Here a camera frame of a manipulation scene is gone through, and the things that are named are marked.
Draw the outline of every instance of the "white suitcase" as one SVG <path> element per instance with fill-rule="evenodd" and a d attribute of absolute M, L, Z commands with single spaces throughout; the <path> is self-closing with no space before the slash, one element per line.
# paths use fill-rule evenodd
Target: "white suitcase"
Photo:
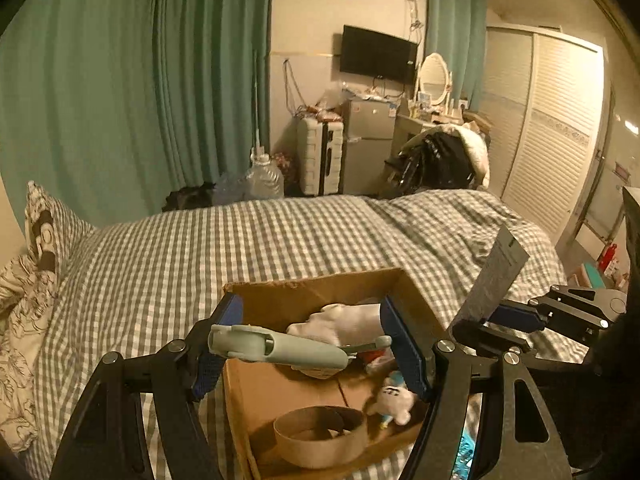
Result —
<path fill-rule="evenodd" d="M 319 123 L 313 118 L 298 123 L 300 189 L 305 195 L 338 192 L 342 163 L 342 123 Z"/>

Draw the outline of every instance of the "bed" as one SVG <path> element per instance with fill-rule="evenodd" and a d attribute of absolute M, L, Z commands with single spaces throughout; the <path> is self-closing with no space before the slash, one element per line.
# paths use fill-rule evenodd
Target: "bed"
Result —
<path fill-rule="evenodd" d="M 510 298 L 526 300 L 564 283 L 562 265 L 542 230 L 479 191 L 433 190 L 391 201 L 330 196 L 243 202 L 98 229 L 31 182 L 26 221 L 23 281 L 31 292 L 21 295 L 20 285 L 6 288 L 13 282 L 4 280 L 5 268 L 0 300 L 13 293 L 17 303 L 9 316 L 37 318 L 38 331 L 25 363 L 25 395 L 18 404 L 10 399 L 5 408 L 14 418 L 0 424 L 26 422 L 21 434 L 10 435 L 10 445 L 24 450 L 24 463 L 37 479 L 47 478 L 66 422 L 100 357 L 111 350 L 126 358 L 148 354 L 185 336 L 210 316 L 227 282 L 403 267 L 447 326 L 506 224 L 530 254 Z M 8 267 L 15 270 L 15 262 Z M 9 304 L 0 303 L 5 309 Z M 10 320 L 0 356 L 12 351 L 6 336 L 11 326 Z M 534 343 L 542 357 L 572 362 L 581 361 L 586 350 L 550 331 Z M 0 358 L 0 373 L 15 385 L 10 360 Z M 200 403 L 199 414 L 222 474 L 241 478 L 221 383 Z M 143 415 L 156 478 L 169 478 L 150 396 L 143 396 Z M 397 452 L 354 478 L 395 478 L 407 456 L 408 450 Z"/>

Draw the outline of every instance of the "louvered wardrobe door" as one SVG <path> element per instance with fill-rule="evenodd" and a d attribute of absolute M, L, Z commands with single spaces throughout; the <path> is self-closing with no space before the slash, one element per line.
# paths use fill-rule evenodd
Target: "louvered wardrobe door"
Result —
<path fill-rule="evenodd" d="M 557 242 L 584 185 L 600 127 L 602 50 L 536 34 L 530 120 L 503 200 Z"/>
<path fill-rule="evenodd" d="M 480 112 L 492 123 L 489 191 L 501 197 L 507 184 L 529 95 L 533 35 L 487 30 Z"/>

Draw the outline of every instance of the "wall-mounted tv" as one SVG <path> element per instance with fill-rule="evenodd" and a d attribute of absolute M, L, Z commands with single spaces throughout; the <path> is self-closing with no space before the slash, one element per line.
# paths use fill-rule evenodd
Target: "wall-mounted tv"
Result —
<path fill-rule="evenodd" d="M 345 25 L 340 72 L 412 84 L 418 45 L 366 28 Z"/>

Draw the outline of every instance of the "fire extinguisher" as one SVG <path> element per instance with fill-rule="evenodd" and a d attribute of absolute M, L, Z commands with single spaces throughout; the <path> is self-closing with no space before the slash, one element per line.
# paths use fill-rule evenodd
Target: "fire extinguisher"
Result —
<path fill-rule="evenodd" d="M 615 256 L 616 254 L 617 248 L 618 248 L 618 244 L 610 244 L 609 247 L 607 247 L 607 250 L 604 251 L 604 253 L 600 257 L 600 261 L 598 262 L 598 270 L 600 272 L 604 272 L 604 270 L 607 267 L 609 267 L 609 264 L 611 263 L 613 256 Z"/>

